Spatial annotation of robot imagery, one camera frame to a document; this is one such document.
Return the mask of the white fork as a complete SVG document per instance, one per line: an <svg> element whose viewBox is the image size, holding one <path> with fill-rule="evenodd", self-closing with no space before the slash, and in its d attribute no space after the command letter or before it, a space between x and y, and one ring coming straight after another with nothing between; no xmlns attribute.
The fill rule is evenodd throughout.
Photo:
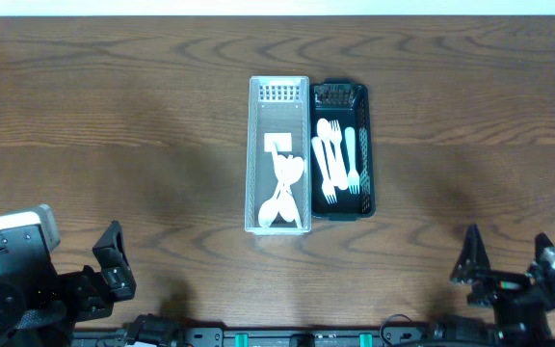
<svg viewBox="0 0 555 347"><path fill-rule="evenodd" d="M327 160L322 141L318 137L311 139L312 149L317 158L318 166L322 175L321 189L328 204L336 203L334 186L330 180Z"/></svg>
<svg viewBox="0 0 555 347"><path fill-rule="evenodd" d="M347 127L344 131L344 136L349 161L349 170L347 173L349 191L353 195L358 195L360 193L360 178L357 171L356 135L353 127Z"/></svg>
<svg viewBox="0 0 555 347"><path fill-rule="evenodd" d="M349 188L349 183L341 150L342 133L339 122L337 120L331 120L330 129L330 140L334 146L334 161L337 170L337 187L340 190L346 190Z"/></svg>

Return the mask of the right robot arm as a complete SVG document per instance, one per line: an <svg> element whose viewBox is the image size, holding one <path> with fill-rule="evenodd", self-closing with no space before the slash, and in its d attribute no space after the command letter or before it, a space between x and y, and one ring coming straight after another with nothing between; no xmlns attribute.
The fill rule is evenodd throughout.
<svg viewBox="0 0 555 347"><path fill-rule="evenodd" d="M471 287L466 297L469 305L493 310L498 341L525 346L551 337L546 313L552 309L552 301L543 286L540 264L532 262L523 273L492 269L475 224L466 229L450 281Z"/></svg>

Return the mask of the white spoon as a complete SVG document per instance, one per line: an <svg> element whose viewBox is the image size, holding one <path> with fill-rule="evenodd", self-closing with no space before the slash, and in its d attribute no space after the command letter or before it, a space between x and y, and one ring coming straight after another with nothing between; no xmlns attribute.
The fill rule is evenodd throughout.
<svg viewBox="0 0 555 347"><path fill-rule="evenodd" d="M295 157L289 155L286 157L289 161L290 166L290 186L284 186L284 190L288 193L292 193L291 186L296 183L303 175L304 172L304 160L302 157Z"/></svg>
<svg viewBox="0 0 555 347"><path fill-rule="evenodd" d="M277 155L278 153L275 150L273 150L272 157L274 160L274 171L275 171L275 158ZM282 206L279 211L279 215L282 217L282 219L285 222L288 222L288 223L294 222L296 224L297 229L301 229L302 228L301 216L300 216L297 204L295 202L293 193L288 193L283 189L280 198L281 198Z"/></svg>
<svg viewBox="0 0 555 347"><path fill-rule="evenodd" d="M332 130L330 127L330 122L328 120L323 118L318 119L317 134L319 138L322 140L325 147L331 183L335 187L340 187L341 180L336 168L334 151L331 147L330 136L332 134Z"/></svg>

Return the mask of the white spoon bowl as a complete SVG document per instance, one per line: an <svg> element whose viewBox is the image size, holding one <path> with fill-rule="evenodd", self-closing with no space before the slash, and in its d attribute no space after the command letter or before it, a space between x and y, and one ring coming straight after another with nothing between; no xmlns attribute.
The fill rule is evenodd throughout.
<svg viewBox="0 0 555 347"><path fill-rule="evenodd" d="M281 206L281 193L284 185L279 183L273 195L262 203L258 211L258 223L261 227L270 227L276 219Z"/></svg>

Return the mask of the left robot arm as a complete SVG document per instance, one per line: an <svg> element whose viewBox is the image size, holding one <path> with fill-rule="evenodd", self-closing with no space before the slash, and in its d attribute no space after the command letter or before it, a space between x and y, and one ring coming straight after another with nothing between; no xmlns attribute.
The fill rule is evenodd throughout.
<svg viewBox="0 0 555 347"><path fill-rule="evenodd" d="M0 230L0 346L68 346L79 322L108 317L134 298L122 228L113 221L92 248L95 271L60 274L40 225Z"/></svg>

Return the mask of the white spoon bowl down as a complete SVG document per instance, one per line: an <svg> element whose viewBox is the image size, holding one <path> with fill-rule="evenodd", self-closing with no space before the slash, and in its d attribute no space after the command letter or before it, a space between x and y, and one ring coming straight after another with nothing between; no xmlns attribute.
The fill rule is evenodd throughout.
<svg viewBox="0 0 555 347"><path fill-rule="evenodd" d="M290 166L288 159L278 154L275 158L275 173L279 183L283 186L290 186Z"/></svg>

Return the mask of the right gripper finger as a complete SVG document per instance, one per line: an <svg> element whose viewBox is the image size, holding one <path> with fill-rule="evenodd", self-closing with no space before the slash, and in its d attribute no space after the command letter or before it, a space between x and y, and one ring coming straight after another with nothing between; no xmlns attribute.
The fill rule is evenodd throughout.
<svg viewBox="0 0 555 347"><path fill-rule="evenodd" d="M462 251L450 275L450 281L472 283L485 277L489 270L489 258L481 232L476 224L472 224L466 229Z"/></svg>
<svg viewBox="0 0 555 347"><path fill-rule="evenodd" d="M539 233L535 237L535 261L537 263L542 262L543 254L548 248L554 248L554 244L550 241L545 233Z"/></svg>

